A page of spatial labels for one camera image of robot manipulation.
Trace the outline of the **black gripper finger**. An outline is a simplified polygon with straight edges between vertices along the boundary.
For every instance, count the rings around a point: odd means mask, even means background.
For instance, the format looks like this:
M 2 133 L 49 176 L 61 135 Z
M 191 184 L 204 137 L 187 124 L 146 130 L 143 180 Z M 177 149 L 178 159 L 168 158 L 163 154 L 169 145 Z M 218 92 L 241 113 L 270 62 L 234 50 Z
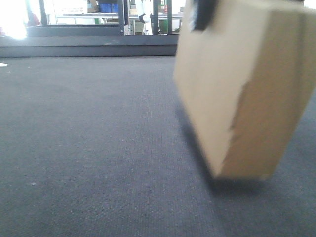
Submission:
M 217 0 L 193 1 L 193 30 L 203 31 L 212 22 Z

